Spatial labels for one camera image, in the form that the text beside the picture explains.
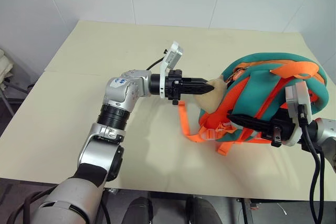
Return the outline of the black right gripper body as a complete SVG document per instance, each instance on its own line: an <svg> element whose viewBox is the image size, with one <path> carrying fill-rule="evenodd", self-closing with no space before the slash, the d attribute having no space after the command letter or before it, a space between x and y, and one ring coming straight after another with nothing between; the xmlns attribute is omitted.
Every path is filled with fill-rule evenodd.
<svg viewBox="0 0 336 224"><path fill-rule="evenodd" d="M295 129L295 124L289 116L287 109L279 108L270 120L272 125L271 146L280 147L284 141L290 139Z"/></svg>

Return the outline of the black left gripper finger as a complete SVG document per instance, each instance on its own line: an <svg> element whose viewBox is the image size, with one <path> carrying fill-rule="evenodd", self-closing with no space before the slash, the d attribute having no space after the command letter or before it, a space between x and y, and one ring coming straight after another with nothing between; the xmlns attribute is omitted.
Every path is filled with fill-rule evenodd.
<svg viewBox="0 0 336 224"><path fill-rule="evenodd" d="M207 80L203 78L182 78L182 81L185 87L199 88L212 86L211 84L207 83Z"/></svg>
<svg viewBox="0 0 336 224"><path fill-rule="evenodd" d="M214 90L213 86L202 86L202 87L187 87L184 86L182 89L183 94L206 94Z"/></svg>

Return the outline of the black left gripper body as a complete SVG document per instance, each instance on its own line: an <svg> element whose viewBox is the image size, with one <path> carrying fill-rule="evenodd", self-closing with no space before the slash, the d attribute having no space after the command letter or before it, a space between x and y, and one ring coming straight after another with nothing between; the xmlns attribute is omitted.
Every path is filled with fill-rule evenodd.
<svg viewBox="0 0 336 224"><path fill-rule="evenodd" d="M181 99L182 70L170 70L165 77L165 97L172 101L173 105L178 105Z"/></svg>

